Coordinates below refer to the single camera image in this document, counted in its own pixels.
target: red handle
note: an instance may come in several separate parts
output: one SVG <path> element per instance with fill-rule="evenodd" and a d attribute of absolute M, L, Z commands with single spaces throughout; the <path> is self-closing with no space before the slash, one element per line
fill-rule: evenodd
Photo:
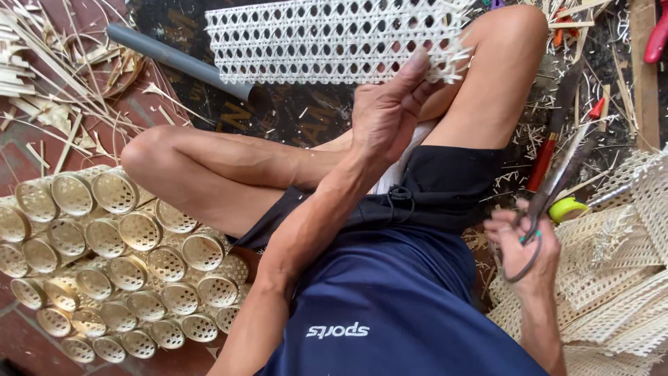
<path fill-rule="evenodd" d="M 550 166 L 552 161 L 552 154 L 554 152 L 554 144 L 556 143 L 556 138 L 558 134 L 550 133 L 550 136 L 543 141 L 543 144 L 538 150 L 538 156 L 534 162 L 533 168 L 531 168 L 531 175 L 529 175 L 529 182 L 526 184 L 526 190 L 529 192 L 538 191 L 538 186 L 542 182 L 547 168 Z"/>
<path fill-rule="evenodd" d="M 645 62 L 648 64 L 655 64 L 661 59 L 661 52 L 663 52 L 663 46 L 666 44 L 668 39 L 668 8 L 663 9 L 663 14 L 659 23 L 654 27 L 652 33 L 649 35 L 647 40 L 647 46 L 645 47 Z"/>

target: fingernail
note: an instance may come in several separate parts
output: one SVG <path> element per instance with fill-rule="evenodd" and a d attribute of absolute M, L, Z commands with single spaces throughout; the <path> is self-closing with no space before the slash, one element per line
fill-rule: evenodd
<path fill-rule="evenodd" d="M 413 55 L 406 63 L 411 69 L 415 70 L 424 70 L 426 66 L 429 65 L 429 56 L 427 55 L 427 49 L 420 46 L 413 51 Z"/>

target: black shorts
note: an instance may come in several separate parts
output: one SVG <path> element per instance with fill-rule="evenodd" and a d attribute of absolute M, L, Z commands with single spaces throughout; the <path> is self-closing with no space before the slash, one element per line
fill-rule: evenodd
<path fill-rule="evenodd" d="M 343 229 L 407 223 L 462 233 L 482 220 L 479 202 L 492 195 L 502 153 L 502 149 L 419 146 L 408 160 L 401 184 L 385 195 L 366 195 Z M 234 244 L 251 249 L 266 246 L 281 222 L 311 194 L 289 187 Z"/>

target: gray pipe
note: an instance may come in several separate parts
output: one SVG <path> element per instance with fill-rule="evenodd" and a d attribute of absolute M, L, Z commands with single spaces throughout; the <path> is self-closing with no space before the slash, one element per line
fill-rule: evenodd
<path fill-rule="evenodd" d="M 216 67 L 210 66 L 201 60 L 197 60 L 192 56 L 184 54 L 176 48 L 160 43 L 155 39 L 147 37 L 132 29 L 128 29 L 127 27 L 110 23 L 107 28 L 107 34 L 109 35 L 109 38 L 116 43 L 122 44 L 142 55 L 146 55 L 167 66 L 180 70 L 189 76 L 195 77 L 211 86 L 215 86 L 241 100 L 248 101 L 248 94 L 253 88 L 252 84 L 223 84 L 222 81 L 220 81 L 220 72 Z"/>

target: red pliers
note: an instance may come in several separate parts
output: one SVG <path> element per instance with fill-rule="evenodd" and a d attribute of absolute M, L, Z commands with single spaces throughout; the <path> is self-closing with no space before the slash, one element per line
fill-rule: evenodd
<path fill-rule="evenodd" d="M 655 64 L 661 59 L 663 46 L 668 40 L 668 0 L 662 0 L 661 8 L 663 8 L 661 19 L 649 35 L 645 46 L 645 62 L 648 64 Z"/>

